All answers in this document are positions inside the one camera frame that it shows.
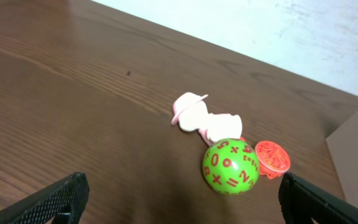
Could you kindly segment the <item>pink white pig toy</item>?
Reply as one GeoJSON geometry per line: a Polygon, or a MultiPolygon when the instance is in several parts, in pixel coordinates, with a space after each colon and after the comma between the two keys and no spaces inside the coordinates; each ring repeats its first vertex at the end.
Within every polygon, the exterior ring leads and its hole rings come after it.
{"type": "Polygon", "coordinates": [[[238,114],[213,114],[208,111],[204,99],[207,95],[184,93],[173,104],[172,125],[179,125],[186,132],[197,131],[208,145],[222,139],[240,139],[242,120],[238,114]]]}

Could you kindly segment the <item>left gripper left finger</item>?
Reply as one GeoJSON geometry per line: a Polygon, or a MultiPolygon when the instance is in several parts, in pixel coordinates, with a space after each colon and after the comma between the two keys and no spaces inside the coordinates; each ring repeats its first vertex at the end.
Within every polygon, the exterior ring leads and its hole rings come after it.
{"type": "Polygon", "coordinates": [[[71,175],[0,210],[0,224],[79,224],[90,193],[86,175],[71,175]]]}

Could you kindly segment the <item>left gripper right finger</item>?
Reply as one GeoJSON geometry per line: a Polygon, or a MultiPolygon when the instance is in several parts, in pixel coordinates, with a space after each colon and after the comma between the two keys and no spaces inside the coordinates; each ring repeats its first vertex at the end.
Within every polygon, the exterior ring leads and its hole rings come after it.
{"type": "Polygon", "coordinates": [[[358,224],[358,208],[291,172],[283,175],[278,199],[286,224],[358,224]]]}

